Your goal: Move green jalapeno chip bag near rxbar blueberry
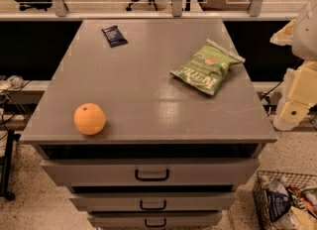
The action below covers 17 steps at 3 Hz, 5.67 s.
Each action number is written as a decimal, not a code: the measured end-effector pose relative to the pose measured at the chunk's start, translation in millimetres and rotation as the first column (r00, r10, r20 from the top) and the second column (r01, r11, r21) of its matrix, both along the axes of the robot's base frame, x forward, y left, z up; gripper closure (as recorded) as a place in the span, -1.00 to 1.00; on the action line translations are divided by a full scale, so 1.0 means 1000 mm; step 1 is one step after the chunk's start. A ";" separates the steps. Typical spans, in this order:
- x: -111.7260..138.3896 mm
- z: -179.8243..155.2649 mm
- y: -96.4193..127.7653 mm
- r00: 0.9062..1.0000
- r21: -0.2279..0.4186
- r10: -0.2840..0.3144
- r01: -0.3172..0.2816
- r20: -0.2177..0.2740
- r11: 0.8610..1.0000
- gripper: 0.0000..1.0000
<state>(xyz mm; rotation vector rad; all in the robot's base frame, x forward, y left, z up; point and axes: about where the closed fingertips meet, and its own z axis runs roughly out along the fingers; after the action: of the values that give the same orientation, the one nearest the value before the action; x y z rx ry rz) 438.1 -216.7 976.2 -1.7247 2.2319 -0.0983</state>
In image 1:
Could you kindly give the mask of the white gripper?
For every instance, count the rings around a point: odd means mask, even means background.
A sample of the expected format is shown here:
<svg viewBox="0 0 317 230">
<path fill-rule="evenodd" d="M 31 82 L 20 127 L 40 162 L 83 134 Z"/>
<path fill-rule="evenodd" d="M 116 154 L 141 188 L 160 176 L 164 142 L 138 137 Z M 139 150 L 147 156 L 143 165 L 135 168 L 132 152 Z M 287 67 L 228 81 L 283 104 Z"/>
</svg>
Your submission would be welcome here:
<svg viewBox="0 0 317 230">
<path fill-rule="evenodd" d="M 317 61 L 306 60 L 298 69 L 289 68 L 283 84 L 273 126 L 280 131 L 290 131 L 317 104 Z"/>
</svg>

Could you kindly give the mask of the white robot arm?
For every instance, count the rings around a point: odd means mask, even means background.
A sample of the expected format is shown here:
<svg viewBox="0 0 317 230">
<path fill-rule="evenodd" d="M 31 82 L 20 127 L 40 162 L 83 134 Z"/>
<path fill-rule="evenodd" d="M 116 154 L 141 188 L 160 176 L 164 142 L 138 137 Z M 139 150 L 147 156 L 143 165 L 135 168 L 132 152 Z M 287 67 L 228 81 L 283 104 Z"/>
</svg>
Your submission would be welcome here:
<svg viewBox="0 0 317 230">
<path fill-rule="evenodd" d="M 309 1 L 299 15 L 274 33 L 269 41 L 291 46 L 292 53 L 303 59 L 299 68 L 286 71 L 282 96 L 273 118 L 276 129 L 289 131 L 317 104 L 317 0 Z"/>
</svg>

